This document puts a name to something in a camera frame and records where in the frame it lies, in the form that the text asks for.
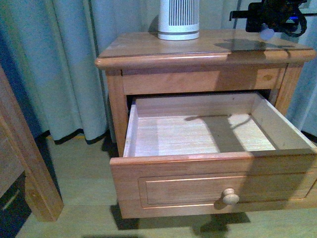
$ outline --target top drawer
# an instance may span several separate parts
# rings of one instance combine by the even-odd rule
[[[278,89],[286,64],[189,66],[123,70],[126,95]]]

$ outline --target drawer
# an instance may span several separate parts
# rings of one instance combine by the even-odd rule
[[[153,97],[134,100],[110,166],[123,218],[196,215],[305,199],[316,154],[257,93]]]
[[[285,69],[282,63],[126,69],[122,79],[125,95],[278,89]]]

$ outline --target wooden nightstand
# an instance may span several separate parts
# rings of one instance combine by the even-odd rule
[[[96,65],[123,156],[110,162],[123,218],[316,206],[316,147],[283,116],[315,56],[238,30],[114,41]],[[254,93],[264,89],[270,103]]]

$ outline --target wooden knob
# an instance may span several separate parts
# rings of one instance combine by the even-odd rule
[[[225,191],[223,191],[223,195],[224,195],[224,197],[223,197],[222,201],[228,205],[236,204],[236,203],[238,203],[238,201],[240,199],[237,194],[234,194],[233,188],[225,189]]]

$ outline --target light blue curtain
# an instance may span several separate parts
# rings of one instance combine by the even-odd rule
[[[317,0],[309,8],[317,10]],[[299,43],[317,51],[317,17],[307,17],[308,29]],[[287,118],[299,129],[317,136],[317,58],[304,65]]]
[[[245,28],[244,19],[229,22],[229,13],[255,1],[201,0],[201,29]],[[33,135],[49,130],[59,140],[81,128],[92,140],[113,130],[106,77],[94,60],[121,33],[148,31],[158,13],[159,0],[1,0],[1,44],[14,62],[6,69],[16,70],[25,89],[17,97],[23,112],[34,114],[27,117]],[[316,46],[316,25],[310,22],[304,44]],[[315,65],[305,66],[288,114],[312,133]]]

